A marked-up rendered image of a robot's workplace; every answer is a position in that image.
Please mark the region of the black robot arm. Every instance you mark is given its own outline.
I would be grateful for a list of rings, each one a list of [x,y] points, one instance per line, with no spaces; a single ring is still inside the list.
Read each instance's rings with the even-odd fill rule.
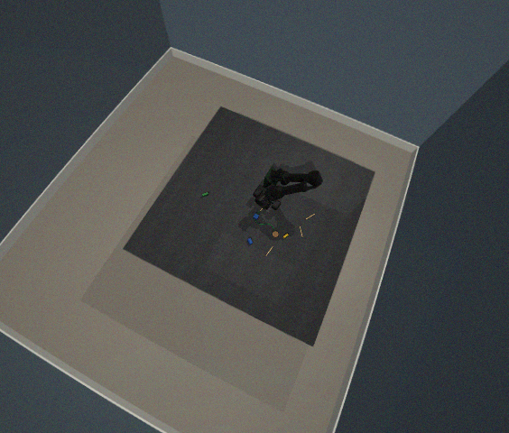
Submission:
[[[269,179],[273,182],[280,181],[283,185],[287,185],[289,182],[300,182],[298,184],[282,187],[274,186],[271,184],[264,189],[254,201],[257,205],[262,207],[264,210],[268,209],[271,201],[275,201],[282,198],[284,195],[289,195],[298,192],[306,192],[309,189],[315,189],[322,184],[323,179],[318,170],[312,170],[306,174],[290,174],[288,171],[280,168],[279,170],[272,170]],[[307,182],[310,185],[307,185]],[[273,198],[272,198],[273,196]],[[268,199],[268,200],[267,200]]]

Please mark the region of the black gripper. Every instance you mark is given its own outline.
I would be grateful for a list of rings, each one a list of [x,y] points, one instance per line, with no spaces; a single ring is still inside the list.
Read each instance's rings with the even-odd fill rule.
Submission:
[[[256,189],[256,191],[254,192],[253,196],[257,198],[257,197],[258,197],[258,196],[259,196],[262,192],[263,192],[263,191],[262,191],[261,189],[259,189],[259,188],[258,188],[258,189]],[[280,202],[280,201],[278,201],[278,200],[275,200],[274,202],[273,202],[273,201],[271,201],[271,204],[270,204],[270,205],[272,205],[272,209],[277,210],[277,209],[278,209],[278,207],[281,205],[281,202]],[[270,205],[269,205],[269,206],[270,206]]]

